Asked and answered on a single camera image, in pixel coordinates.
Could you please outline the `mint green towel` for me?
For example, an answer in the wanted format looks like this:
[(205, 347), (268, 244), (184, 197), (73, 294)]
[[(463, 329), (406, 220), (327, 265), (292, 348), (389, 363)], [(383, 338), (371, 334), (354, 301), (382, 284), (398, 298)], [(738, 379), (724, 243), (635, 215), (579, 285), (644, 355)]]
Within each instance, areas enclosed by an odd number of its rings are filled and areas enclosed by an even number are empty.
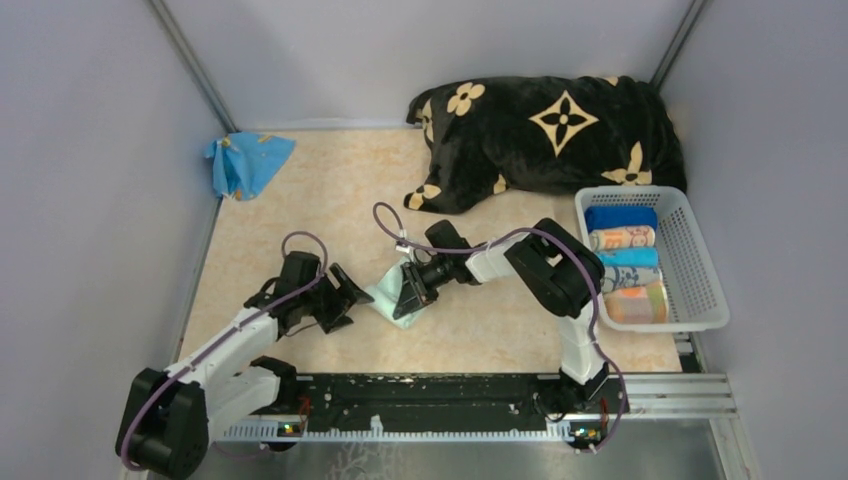
[(364, 291), (373, 299), (368, 304), (368, 307), (376, 311), (381, 317), (389, 321), (395, 327), (401, 330), (408, 330), (416, 320), (421, 316), (423, 310), (405, 314), (398, 319), (395, 319), (393, 314), (400, 299), (403, 274), (401, 265), (406, 262), (406, 259), (401, 259), (396, 262), (376, 284), (368, 285)]

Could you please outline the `blue white patterned towel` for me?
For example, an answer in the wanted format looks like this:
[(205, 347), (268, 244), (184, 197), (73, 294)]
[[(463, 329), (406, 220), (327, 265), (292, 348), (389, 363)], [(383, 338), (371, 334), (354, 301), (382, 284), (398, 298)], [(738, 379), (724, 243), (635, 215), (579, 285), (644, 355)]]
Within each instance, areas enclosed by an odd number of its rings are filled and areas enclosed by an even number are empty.
[(662, 272), (658, 267), (606, 266), (601, 292), (606, 294), (625, 288), (643, 287), (657, 281), (662, 281)]

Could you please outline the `orange polka dot towel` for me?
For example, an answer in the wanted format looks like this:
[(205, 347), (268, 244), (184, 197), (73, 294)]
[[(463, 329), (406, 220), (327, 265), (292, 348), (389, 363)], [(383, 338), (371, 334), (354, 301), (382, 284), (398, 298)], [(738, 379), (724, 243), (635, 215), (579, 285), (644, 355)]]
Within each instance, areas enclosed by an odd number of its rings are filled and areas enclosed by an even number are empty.
[(669, 301), (661, 282), (614, 290), (603, 295), (608, 317), (618, 324), (662, 324), (668, 321)]

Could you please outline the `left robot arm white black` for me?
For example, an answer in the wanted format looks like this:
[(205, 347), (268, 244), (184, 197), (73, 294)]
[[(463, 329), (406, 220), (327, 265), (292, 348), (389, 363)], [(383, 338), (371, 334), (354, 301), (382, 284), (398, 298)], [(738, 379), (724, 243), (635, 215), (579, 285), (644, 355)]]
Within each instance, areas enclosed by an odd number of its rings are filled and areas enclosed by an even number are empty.
[(305, 417), (296, 368), (265, 350), (311, 317), (324, 333), (350, 324), (349, 311), (374, 299), (333, 263), (286, 254), (280, 273), (249, 297), (233, 320), (193, 353), (132, 380), (115, 452), (133, 471), (186, 479), (209, 447), (251, 414)]

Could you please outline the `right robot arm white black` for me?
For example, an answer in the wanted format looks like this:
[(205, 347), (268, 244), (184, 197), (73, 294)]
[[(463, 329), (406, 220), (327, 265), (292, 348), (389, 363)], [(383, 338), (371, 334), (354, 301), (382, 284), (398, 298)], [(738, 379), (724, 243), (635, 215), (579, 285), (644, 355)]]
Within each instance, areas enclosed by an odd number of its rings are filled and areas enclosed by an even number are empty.
[(565, 403), (576, 412), (588, 412), (599, 403), (610, 363), (596, 348), (604, 270), (596, 254), (551, 218), (478, 246), (448, 220), (433, 224), (425, 237), (429, 247), (409, 245), (407, 259), (385, 277), (388, 319), (397, 325), (409, 322), (451, 282), (481, 286), (517, 277), (557, 319)]

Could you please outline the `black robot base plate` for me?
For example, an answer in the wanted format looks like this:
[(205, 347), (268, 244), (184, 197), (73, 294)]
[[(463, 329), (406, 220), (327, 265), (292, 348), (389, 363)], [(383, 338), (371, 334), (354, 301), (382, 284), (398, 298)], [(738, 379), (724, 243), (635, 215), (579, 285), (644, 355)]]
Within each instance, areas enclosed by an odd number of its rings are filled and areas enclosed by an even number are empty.
[(616, 376), (584, 402), (561, 386), (560, 374), (300, 375), (253, 414), (290, 418), (288, 435), (527, 434), (572, 421), (596, 439), (630, 410)]

